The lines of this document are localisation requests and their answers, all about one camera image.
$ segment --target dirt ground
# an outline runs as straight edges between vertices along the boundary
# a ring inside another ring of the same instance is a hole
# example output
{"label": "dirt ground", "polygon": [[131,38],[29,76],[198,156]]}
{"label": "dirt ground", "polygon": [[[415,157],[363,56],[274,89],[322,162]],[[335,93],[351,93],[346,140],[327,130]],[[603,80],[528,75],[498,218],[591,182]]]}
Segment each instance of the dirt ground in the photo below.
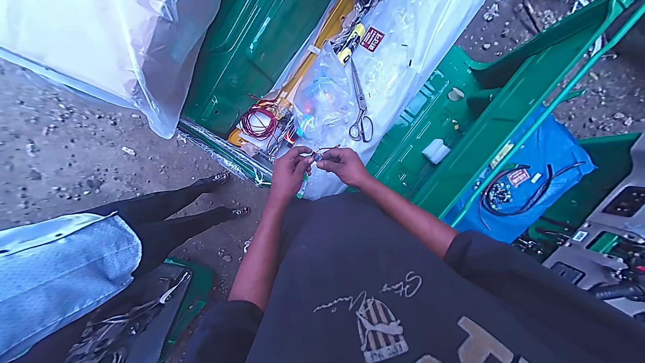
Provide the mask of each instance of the dirt ground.
{"label": "dirt ground", "polygon": [[[457,44],[478,61],[493,61],[517,47],[531,37],[531,23],[517,11],[519,3],[487,0]],[[484,14],[495,5],[499,16],[487,21]],[[573,1],[535,0],[532,5],[542,27],[565,16]],[[637,63],[622,54],[603,58],[579,85],[587,93],[561,104],[558,119],[579,138],[645,131],[645,78]],[[55,87],[2,60],[0,94],[0,229],[177,189],[222,170],[199,147],[156,136],[140,113]],[[173,252],[216,272],[212,302],[228,294],[266,197],[267,190],[232,178],[178,214],[218,205],[252,208],[249,218],[211,228]],[[220,256],[221,250],[231,258]],[[174,360],[181,360],[181,350]]]}

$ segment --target small stone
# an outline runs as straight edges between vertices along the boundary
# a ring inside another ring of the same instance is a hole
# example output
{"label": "small stone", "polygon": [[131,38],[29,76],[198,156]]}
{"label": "small stone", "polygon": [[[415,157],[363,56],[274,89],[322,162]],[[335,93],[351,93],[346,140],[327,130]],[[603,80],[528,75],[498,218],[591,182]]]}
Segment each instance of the small stone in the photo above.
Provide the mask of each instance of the small stone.
{"label": "small stone", "polygon": [[129,147],[125,147],[125,146],[121,147],[121,150],[123,150],[125,153],[130,154],[132,156],[137,156],[137,153]]}
{"label": "small stone", "polygon": [[37,171],[36,169],[29,169],[28,178],[30,180],[42,180],[43,175],[39,171]]}
{"label": "small stone", "polygon": [[497,3],[492,4],[488,11],[484,13],[484,20],[491,21],[499,16],[499,5]]}

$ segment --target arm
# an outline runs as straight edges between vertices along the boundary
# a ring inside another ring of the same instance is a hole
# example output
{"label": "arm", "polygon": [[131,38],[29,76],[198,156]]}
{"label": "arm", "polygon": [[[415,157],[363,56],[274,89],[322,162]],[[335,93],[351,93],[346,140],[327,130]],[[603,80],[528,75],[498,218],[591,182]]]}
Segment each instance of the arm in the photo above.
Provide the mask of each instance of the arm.
{"label": "arm", "polygon": [[365,169],[358,154],[351,149],[332,149],[324,153],[317,167],[333,172],[347,185],[371,197],[390,218],[401,224],[424,245],[443,258],[458,232],[424,209],[410,203]]}
{"label": "arm", "polygon": [[308,147],[294,147],[275,161],[271,193],[253,236],[253,243],[233,281],[229,301],[249,301],[262,311],[266,309],[278,270],[277,254],[284,212],[300,189],[304,173],[311,174],[313,158],[300,154],[311,152]]}

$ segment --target light blue fabric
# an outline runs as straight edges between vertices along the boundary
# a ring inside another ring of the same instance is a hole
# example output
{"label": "light blue fabric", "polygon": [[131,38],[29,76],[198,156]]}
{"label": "light blue fabric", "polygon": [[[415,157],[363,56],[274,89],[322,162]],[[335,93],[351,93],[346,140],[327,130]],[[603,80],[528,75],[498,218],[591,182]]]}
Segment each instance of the light blue fabric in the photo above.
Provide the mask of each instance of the light blue fabric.
{"label": "light blue fabric", "polygon": [[140,261],[137,235],[116,215],[0,231],[0,363],[122,291]]}

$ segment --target white plastic sheet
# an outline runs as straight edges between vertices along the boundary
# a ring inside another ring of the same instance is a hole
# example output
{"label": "white plastic sheet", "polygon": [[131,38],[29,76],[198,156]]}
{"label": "white plastic sheet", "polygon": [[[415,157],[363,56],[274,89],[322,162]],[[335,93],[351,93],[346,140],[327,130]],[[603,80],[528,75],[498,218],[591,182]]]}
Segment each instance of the white plastic sheet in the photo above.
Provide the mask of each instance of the white plastic sheet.
{"label": "white plastic sheet", "polygon": [[[385,34],[380,45],[370,52],[359,46],[352,59],[361,79],[368,104],[367,115],[374,124],[371,142],[353,141],[346,137],[355,121],[357,110],[349,115],[347,129],[337,140],[299,139],[298,145],[319,147],[351,147],[363,163],[372,157],[381,138],[395,123],[412,97],[421,89],[441,59],[466,28],[483,4],[483,0],[387,0],[381,1],[363,19],[362,23]],[[348,79],[351,67],[345,67]],[[318,199],[339,194],[347,188],[332,173],[313,168],[304,197]]]}
{"label": "white plastic sheet", "polygon": [[220,0],[0,0],[0,57],[171,138]]}

